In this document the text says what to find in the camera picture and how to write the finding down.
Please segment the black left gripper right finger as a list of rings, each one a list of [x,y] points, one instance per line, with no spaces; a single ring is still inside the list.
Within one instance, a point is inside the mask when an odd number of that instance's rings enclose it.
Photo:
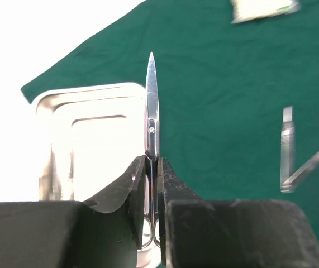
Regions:
[[[317,238],[293,202],[205,200],[161,158],[158,206],[166,267],[319,267]]]

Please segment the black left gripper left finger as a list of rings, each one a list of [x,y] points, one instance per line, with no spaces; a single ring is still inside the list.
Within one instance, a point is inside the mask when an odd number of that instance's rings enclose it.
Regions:
[[[0,267],[135,267],[145,157],[89,199],[0,203]]]

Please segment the steel scalpel handle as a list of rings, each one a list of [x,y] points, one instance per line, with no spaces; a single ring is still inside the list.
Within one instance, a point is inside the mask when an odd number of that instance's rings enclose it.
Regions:
[[[280,191],[290,193],[290,177],[295,172],[295,126],[293,107],[283,109],[283,124],[280,136]]]

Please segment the thin steel tweezers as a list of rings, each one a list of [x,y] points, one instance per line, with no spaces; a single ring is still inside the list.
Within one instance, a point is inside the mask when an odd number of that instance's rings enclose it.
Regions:
[[[304,179],[319,165],[319,151],[316,152],[307,162],[297,169],[289,178],[291,183],[292,193],[296,187],[304,181]]]

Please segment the stainless steel instrument tray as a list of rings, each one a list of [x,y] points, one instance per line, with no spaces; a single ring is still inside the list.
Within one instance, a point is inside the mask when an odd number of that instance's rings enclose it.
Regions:
[[[39,198],[72,207],[62,267],[159,265],[145,107],[136,83],[51,90],[34,101],[44,130]]]

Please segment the steel surgical scissors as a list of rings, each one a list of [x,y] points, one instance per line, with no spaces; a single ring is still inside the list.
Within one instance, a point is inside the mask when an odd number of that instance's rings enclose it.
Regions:
[[[145,98],[145,133],[144,145],[146,156],[146,179],[148,186],[148,212],[144,214],[144,220],[149,224],[149,240],[142,244],[147,248],[152,242],[160,246],[156,238],[156,226],[159,224],[158,212],[158,160],[160,158],[160,112],[158,82],[154,55],[151,52],[146,71],[146,98]]]

